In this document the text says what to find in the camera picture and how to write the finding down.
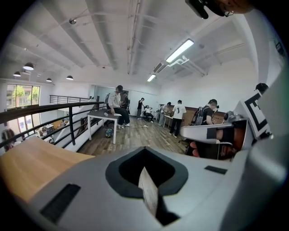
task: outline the black slot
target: black slot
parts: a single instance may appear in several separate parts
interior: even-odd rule
[[[52,223],[57,223],[79,190],[78,185],[67,184],[40,213]]]
[[[223,174],[223,175],[225,175],[226,172],[227,172],[227,169],[217,168],[217,167],[213,167],[213,166],[209,166],[209,165],[205,169],[209,170],[209,171],[213,171],[213,172],[219,173],[219,174]]]

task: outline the ceiling light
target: ceiling light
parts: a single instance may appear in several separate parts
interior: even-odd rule
[[[74,24],[76,24],[76,20],[74,18],[71,18],[71,19],[69,19],[69,23],[71,25],[74,25]]]
[[[21,76],[21,74],[20,74],[19,71],[16,71],[16,72],[13,74],[13,76],[17,76],[17,77],[19,77],[19,76]]]
[[[27,63],[23,67],[25,70],[34,70],[33,64],[32,63]]]
[[[152,81],[155,77],[155,74],[152,74],[152,76],[148,79],[148,82]]]
[[[185,50],[187,50],[189,47],[191,47],[194,44],[194,42],[191,39],[188,39],[187,41],[185,41],[179,48],[177,48],[177,50],[171,54],[171,56],[169,56],[167,58],[167,62],[171,63],[172,61],[174,61],[181,53],[183,53]]]
[[[66,79],[73,80],[73,77],[71,75],[67,76]]]

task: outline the dark jeans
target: dark jeans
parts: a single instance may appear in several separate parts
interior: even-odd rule
[[[176,131],[175,131],[175,136],[179,135],[181,123],[182,123],[181,119],[173,118],[172,119],[172,126],[171,126],[171,130],[170,130],[170,134],[173,133],[173,131],[175,130],[175,125],[177,125]]]
[[[119,125],[123,125],[123,122],[125,122],[126,124],[130,123],[130,116],[128,115],[128,111],[126,109],[120,108],[120,107],[115,107],[114,111],[117,114],[121,114],[121,116],[118,119]]]
[[[141,115],[141,109],[138,109],[138,110],[137,110],[137,114],[136,114],[136,118],[137,118],[137,119],[140,118],[140,115]]]
[[[145,114],[146,120],[149,121],[149,117],[150,117],[150,121],[153,121],[154,116],[151,113],[146,113]]]

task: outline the ceiling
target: ceiling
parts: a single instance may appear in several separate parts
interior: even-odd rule
[[[32,62],[35,70],[17,79],[57,81],[64,71],[94,65],[145,83],[188,38],[195,42],[182,54],[189,61],[166,66],[155,83],[202,76],[213,65],[249,57],[231,18],[208,13],[209,19],[199,18],[184,0],[41,0],[12,32],[0,77],[14,79]]]

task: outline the person wearing white t-shirt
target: person wearing white t-shirt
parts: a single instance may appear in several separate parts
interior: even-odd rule
[[[147,121],[149,122],[149,117],[150,117],[150,122],[154,122],[153,119],[154,119],[154,116],[152,115],[152,108],[149,107],[148,105],[145,107],[144,111],[145,111],[145,117],[147,119]]]
[[[173,135],[175,138],[177,138],[177,136],[179,135],[179,131],[180,131],[180,126],[182,123],[182,116],[184,113],[186,113],[186,108],[185,106],[182,105],[182,101],[179,100],[177,102],[177,105],[175,105],[173,107],[173,112],[175,112],[173,114],[173,119],[172,119],[172,126],[171,126],[171,130],[170,130],[170,135],[173,133],[173,131],[175,130],[175,125],[177,125],[175,134]]]

